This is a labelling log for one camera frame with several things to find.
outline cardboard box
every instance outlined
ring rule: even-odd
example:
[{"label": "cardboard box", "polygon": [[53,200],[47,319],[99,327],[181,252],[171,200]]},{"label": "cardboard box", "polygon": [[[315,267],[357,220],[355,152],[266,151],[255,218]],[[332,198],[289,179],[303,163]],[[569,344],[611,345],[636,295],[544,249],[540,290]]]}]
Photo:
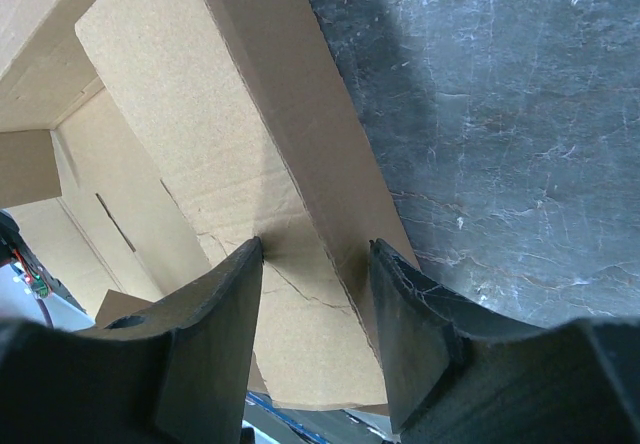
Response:
[{"label": "cardboard box", "polygon": [[386,402],[368,242],[412,252],[307,0],[98,0],[76,30],[201,240],[263,239],[272,398]]},{"label": "cardboard box", "polygon": [[[368,241],[413,255],[307,0],[98,0],[82,46],[73,25],[94,0],[50,1],[0,79],[15,100],[0,97],[0,131],[55,129],[39,169],[54,153],[62,196],[46,212],[75,229],[45,239],[38,221],[39,258],[95,312],[109,289],[157,300],[258,234],[255,353],[272,398],[385,403]],[[23,229],[42,212],[21,211]],[[79,272],[80,252],[61,259],[77,236],[103,278]]]}]

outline hole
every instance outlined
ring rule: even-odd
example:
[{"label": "hole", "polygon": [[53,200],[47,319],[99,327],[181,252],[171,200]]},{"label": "hole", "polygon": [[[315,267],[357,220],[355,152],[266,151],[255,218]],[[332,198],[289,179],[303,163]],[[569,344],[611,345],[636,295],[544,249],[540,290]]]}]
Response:
[{"label": "hole", "polygon": [[106,328],[107,329],[126,329],[127,327],[136,327],[145,321],[144,316],[126,316],[113,321]]}]

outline brown cardboard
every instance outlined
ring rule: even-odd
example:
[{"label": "brown cardboard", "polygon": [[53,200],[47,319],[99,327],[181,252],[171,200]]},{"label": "brown cardboard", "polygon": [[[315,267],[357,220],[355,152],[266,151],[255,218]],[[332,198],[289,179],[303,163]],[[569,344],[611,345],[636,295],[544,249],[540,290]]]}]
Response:
[{"label": "brown cardboard", "polygon": [[49,131],[0,133],[0,208],[60,196]]},{"label": "brown cardboard", "polygon": [[[116,319],[134,314],[149,307],[151,303],[144,299],[129,296],[121,292],[109,290],[104,296],[98,315],[96,316],[96,326],[103,329]],[[256,365],[255,354],[251,358],[251,368],[249,370],[249,383],[247,389],[253,392],[266,393],[267,388]]]},{"label": "brown cardboard", "polygon": [[389,406],[387,404],[378,404],[377,406],[362,406],[355,408],[361,412],[370,414],[378,414],[379,416],[389,417]]},{"label": "brown cardboard", "polygon": [[[93,203],[105,224],[109,224],[109,218],[114,231],[118,231],[104,243],[103,254],[115,246],[113,240],[120,241],[122,252],[133,253],[135,265],[146,270],[147,279],[153,283],[146,285],[157,287],[163,296],[211,269],[194,230],[167,193],[151,157],[108,92],[98,92],[69,116],[55,135],[64,154],[59,161],[68,163],[73,179],[70,185]],[[95,234],[97,244],[105,234]],[[107,261],[118,271],[118,264],[126,259],[114,256]],[[122,269],[116,274],[122,274],[120,280],[124,281],[131,271]],[[142,281],[131,282],[125,287],[138,294],[142,285]]]},{"label": "brown cardboard", "polygon": [[105,292],[121,290],[94,253],[91,244],[61,199],[9,209],[20,234],[49,272],[60,279],[90,316]]},{"label": "brown cardboard", "polygon": [[[116,223],[109,217],[103,203],[96,196],[96,192],[83,186],[75,177],[73,161],[67,158],[63,151],[64,142],[54,136],[54,149],[62,187],[61,203],[65,206],[74,224],[85,236],[94,254],[107,270],[116,288],[127,294],[133,294],[142,299],[156,301],[163,297],[162,292],[153,279],[132,252],[128,242],[124,239]],[[73,272],[74,266],[80,265],[73,255],[69,255],[68,267]],[[68,285],[75,295],[76,286]],[[87,307],[98,308],[104,296],[104,291],[85,296],[79,302]]]},{"label": "brown cardboard", "polygon": [[77,32],[211,263],[262,237],[274,401],[386,402],[368,241],[414,258],[307,0],[98,0]]},{"label": "brown cardboard", "polygon": [[0,131],[52,129],[98,89],[73,31],[95,0],[1,0]]}]

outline gray marble countertop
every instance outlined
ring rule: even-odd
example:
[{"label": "gray marble countertop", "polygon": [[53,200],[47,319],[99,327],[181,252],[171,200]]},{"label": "gray marble countertop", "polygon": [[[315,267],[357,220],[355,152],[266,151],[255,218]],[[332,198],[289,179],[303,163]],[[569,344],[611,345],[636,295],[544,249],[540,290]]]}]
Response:
[{"label": "gray marble countertop", "polygon": [[638,314],[640,0],[310,1],[429,277]]}]

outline cardboard flap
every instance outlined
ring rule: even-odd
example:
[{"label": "cardboard flap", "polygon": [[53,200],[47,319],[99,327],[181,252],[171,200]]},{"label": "cardboard flap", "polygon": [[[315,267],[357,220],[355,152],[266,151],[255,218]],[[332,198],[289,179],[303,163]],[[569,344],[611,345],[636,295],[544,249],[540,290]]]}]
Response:
[{"label": "cardboard flap", "polygon": [[73,29],[94,1],[2,0],[0,132],[53,129],[99,90]]},{"label": "cardboard flap", "polygon": [[[54,149],[62,187],[60,202],[67,214],[116,283],[116,289],[151,301],[160,299],[163,296],[162,292],[123,239],[113,220],[109,218],[95,191],[87,189],[78,181],[74,161],[70,159],[64,147],[64,140],[56,135]],[[73,255],[70,255],[66,264],[71,269],[81,265],[73,260]],[[75,286],[67,287],[74,295],[79,291]],[[83,306],[95,306],[97,309],[100,301],[96,300],[102,299],[102,295],[91,294],[83,300],[78,297],[78,300]]]},{"label": "cardboard flap", "polygon": [[[67,118],[55,134],[75,187],[95,196],[162,295],[211,269],[194,229],[107,91]],[[127,290],[144,292],[143,285],[133,282]]]},{"label": "cardboard flap", "polygon": [[0,133],[0,170],[0,208],[61,194],[49,131]]},{"label": "cardboard flap", "polygon": [[9,213],[20,226],[20,234],[40,262],[69,289],[94,317],[102,296],[119,289],[95,254],[62,199],[12,207]]}]

